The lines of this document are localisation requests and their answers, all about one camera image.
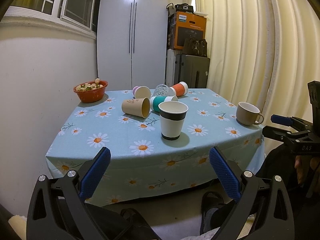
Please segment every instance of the mug handle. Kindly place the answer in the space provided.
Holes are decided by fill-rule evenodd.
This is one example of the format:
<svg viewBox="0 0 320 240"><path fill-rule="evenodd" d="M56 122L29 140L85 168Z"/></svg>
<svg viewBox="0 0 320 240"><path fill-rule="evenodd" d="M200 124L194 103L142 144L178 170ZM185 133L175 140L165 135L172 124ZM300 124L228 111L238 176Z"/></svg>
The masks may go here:
<svg viewBox="0 0 320 240"><path fill-rule="evenodd" d="M261 122L257 122L257 121L256 121L256 122L254 123L255 125L262 124L262 123L263 123L263 121L264 121L264 117L263 117L263 115L262 115L262 114L259 114L259 115L262 117L262 121L261 121Z"/></svg>

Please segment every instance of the table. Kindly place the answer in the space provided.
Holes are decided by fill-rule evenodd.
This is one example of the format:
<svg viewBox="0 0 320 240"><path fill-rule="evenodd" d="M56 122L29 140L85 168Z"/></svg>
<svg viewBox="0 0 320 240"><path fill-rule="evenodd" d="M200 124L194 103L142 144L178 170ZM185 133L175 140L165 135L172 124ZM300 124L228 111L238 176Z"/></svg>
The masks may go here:
<svg viewBox="0 0 320 240"><path fill-rule="evenodd" d="M256 172L264 160L261 126L244 127L236 106L209 89L189 89L179 101L188 105L180 138L161 137L159 114L146 119L124 114L121 103L132 92L108 91L91 104L80 103L46 154L54 178L78 170L101 147L110 165L88 202L98 206L167 194L215 179L208 153L219 146L226 158Z"/></svg>

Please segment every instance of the floor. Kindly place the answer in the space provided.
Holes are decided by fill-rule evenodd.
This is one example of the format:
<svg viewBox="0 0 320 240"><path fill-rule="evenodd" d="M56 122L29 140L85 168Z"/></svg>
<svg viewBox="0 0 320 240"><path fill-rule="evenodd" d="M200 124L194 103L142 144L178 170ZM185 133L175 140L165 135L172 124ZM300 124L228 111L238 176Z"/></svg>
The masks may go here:
<svg viewBox="0 0 320 240"><path fill-rule="evenodd" d="M217 183L204 189L174 196L164 196L140 203L112 204L105 208L115 212L120 212L123 208L134 208L162 240L179 240L187 236L199 236L201 198L207 191L217 191L223 196L225 203L230 201L221 184Z"/></svg>

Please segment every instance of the wardrobe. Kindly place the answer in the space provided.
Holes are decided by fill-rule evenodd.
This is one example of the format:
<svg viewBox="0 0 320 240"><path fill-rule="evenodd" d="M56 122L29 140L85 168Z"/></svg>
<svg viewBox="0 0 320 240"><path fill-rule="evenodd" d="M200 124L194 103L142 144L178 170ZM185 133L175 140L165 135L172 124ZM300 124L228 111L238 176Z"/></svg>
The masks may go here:
<svg viewBox="0 0 320 240"><path fill-rule="evenodd" d="M98 75L107 90L164 84L168 0L101 0Z"/></svg>

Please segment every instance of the silver screw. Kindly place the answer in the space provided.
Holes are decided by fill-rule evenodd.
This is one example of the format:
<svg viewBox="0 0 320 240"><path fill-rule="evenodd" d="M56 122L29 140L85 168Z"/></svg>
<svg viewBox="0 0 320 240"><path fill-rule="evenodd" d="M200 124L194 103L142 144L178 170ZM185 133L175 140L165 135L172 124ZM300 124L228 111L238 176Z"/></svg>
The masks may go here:
<svg viewBox="0 0 320 240"><path fill-rule="evenodd" d="M76 175L76 171L69 171L68 177L74 177Z"/></svg>
<svg viewBox="0 0 320 240"><path fill-rule="evenodd" d="M244 172L244 175L248 178L251 178L252 177L252 172L251 171L245 171Z"/></svg>
<svg viewBox="0 0 320 240"><path fill-rule="evenodd" d="M282 179L281 179L281 177L279 175L276 175L275 176L275 180L280 182Z"/></svg>
<svg viewBox="0 0 320 240"><path fill-rule="evenodd" d="M38 180L39 181L44 181L45 180L45 175L41 175Z"/></svg>

